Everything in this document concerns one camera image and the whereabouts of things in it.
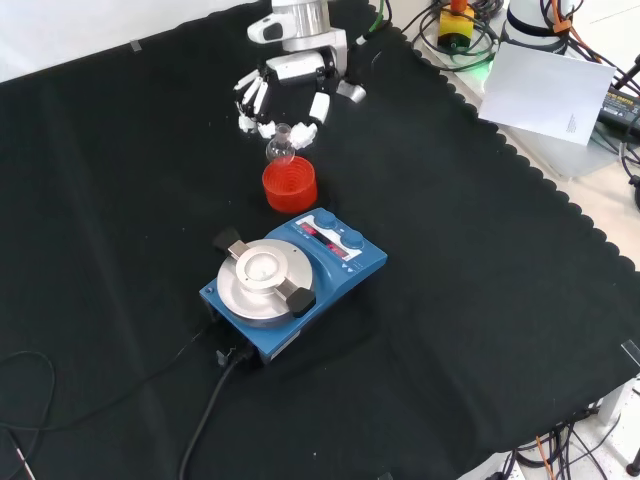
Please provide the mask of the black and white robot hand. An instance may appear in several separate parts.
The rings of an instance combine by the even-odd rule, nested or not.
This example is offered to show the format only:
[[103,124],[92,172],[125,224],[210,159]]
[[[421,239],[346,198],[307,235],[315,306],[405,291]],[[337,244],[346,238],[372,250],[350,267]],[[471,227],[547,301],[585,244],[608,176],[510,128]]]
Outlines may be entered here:
[[290,127],[290,142],[301,150],[310,146],[325,123],[331,99],[343,84],[333,56],[327,49],[310,50],[274,57],[243,76],[233,87],[238,111],[238,127],[271,140],[278,130],[270,118],[269,100],[277,86],[314,87],[308,119]]

